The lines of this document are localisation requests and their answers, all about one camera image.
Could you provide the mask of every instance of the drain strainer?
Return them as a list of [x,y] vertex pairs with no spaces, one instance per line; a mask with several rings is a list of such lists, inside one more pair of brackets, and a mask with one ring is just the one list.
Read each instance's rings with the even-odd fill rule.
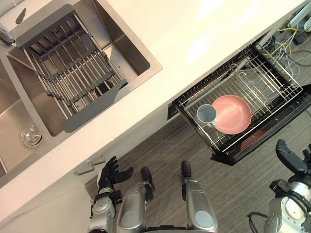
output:
[[34,123],[27,125],[21,132],[21,141],[28,148],[39,146],[42,135]]

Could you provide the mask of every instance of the cup handle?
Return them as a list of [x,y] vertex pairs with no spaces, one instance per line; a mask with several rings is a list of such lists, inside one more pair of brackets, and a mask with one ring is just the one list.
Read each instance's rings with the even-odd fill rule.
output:
[[210,128],[215,128],[216,127],[216,122],[212,121],[212,122],[208,123],[207,126],[209,126]]

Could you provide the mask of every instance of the wire dish rack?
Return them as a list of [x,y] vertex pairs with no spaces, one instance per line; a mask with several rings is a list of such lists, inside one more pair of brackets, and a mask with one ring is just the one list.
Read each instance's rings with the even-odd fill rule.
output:
[[[216,154],[230,155],[237,144],[302,92],[302,87],[273,56],[264,57],[259,51],[263,48],[256,46],[245,48],[174,102]],[[244,132],[228,135],[196,122],[194,116],[199,106],[212,104],[224,95],[235,95],[248,103],[252,119]]]
[[64,16],[48,28],[37,29],[30,40],[26,34],[20,47],[47,96],[53,98],[65,119],[70,119],[64,125],[70,133],[111,105],[127,81],[71,6],[63,6],[56,14]]

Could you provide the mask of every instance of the gray floor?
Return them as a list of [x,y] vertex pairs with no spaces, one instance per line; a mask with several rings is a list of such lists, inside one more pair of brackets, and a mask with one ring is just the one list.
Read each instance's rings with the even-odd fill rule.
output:
[[[299,49],[310,50],[310,41]],[[297,79],[304,84],[311,83],[310,73],[309,67],[304,67]],[[133,166],[135,172],[130,180],[116,188],[125,194],[129,187],[140,181],[140,168],[148,166],[153,174],[155,192],[154,199],[147,204],[147,226],[186,226],[180,164],[188,160],[193,177],[207,191],[213,204],[220,232],[251,232],[247,214],[251,211],[268,213],[269,200],[274,197],[269,189],[270,182],[286,180],[292,175],[275,155],[275,145],[280,138],[302,157],[301,151],[311,142],[311,107],[234,166],[210,160],[210,149],[178,116],[120,159],[121,169]],[[87,186],[90,195],[94,196],[95,179]],[[259,232],[263,232],[264,219],[255,217],[255,223]]]

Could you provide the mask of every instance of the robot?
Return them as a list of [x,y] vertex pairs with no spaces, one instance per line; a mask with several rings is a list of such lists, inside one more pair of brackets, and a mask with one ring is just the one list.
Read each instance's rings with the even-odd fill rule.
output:
[[[270,184],[275,198],[269,203],[269,215],[265,216],[264,233],[301,233],[305,232],[304,223],[311,212],[311,154],[303,151],[302,161],[291,152],[284,140],[276,145],[279,160],[294,175],[288,179],[276,180]],[[153,199],[154,183],[150,170],[141,169],[142,182],[133,186],[122,199],[121,192],[114,189],[115,183],[131,177],[133,168],[119,172],[118,160],[113,157],[98,175],[98,195],[92,200],[91,220],[88,233],[112,233],[116,205],[122,203],[117,219],[117,233],[218,233],[219,226],[207,194],[199,183],[191,177],[188,161],[183,161],[182,198],[186,201],[187,227],[145,225],[145,205]]]

